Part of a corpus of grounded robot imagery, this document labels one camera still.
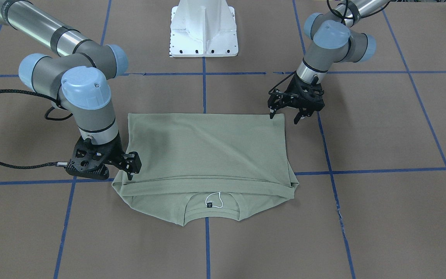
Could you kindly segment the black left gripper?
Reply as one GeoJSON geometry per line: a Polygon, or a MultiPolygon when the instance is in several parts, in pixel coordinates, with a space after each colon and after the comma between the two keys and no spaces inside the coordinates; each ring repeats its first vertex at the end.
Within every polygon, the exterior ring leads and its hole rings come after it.
{"type": "Polygon", "coordinates": [[[270,90],[268,99],[268,108],[270,109],[269,118],[273,119],[277,111],[285,107],[298,109],[293,119],[294,125],[297,125],[301,119],[309,118],[324,108],[324,90],[319,83],[319,77],[313,76],[312,82],[303,81],[297,74],[294,74],[289,86],[282,92],[280,90],[270,90]]]}

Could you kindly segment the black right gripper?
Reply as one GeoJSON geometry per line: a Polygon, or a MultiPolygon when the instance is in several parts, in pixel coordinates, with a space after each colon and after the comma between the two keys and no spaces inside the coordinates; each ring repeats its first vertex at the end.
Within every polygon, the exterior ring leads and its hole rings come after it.
{"type": "Polygon", "coordinates": [[[90,139],[80,137],[67,164],[67,173],[71,176],[106,180],[110,176],[107,165],[122,170],[131,181],[135,174],[140,173],[142,162],[138,152],[124,153],[119,134],[102,145],[94,145],[90,139]]]}

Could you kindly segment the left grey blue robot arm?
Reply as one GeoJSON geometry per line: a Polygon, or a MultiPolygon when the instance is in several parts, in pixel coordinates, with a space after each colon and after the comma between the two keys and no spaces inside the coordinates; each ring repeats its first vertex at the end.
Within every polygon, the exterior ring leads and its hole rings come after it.
{"type": "Polygon", "coordinates": [[[298,109],[297,124],[324,108],[321,82],[335,62],[363,62],[372,58],[377,43],[373,36],[351,30],[361,19],[373,16],[389,4],[388,0],[342,0],[325,14],[310,15],[303,31],[311,44],[299,67],[288,77],[285,91],[269,90],[267,106],[270,118],[285,107],[298,109]]]}

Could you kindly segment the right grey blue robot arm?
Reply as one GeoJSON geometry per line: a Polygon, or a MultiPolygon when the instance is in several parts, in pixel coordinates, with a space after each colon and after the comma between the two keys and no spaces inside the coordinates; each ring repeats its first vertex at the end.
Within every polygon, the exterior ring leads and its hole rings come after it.
{"type": "Polygon", "coordinates": [[[126,72],[129,60],[117,45],[100,45],[28,0],[0,0],[0,24],[30,36],[57,55],[32,53],[20,62],[18,76],[29,90],[0,90],[50,100],[67,110],[80,132],[69,161],[32,166],[3,163],[13,169],[62,167],[71,176],[109,178],[108,166],[129,180],[140,173],[137,152],[124,152],[108,80],[126,72]]]}

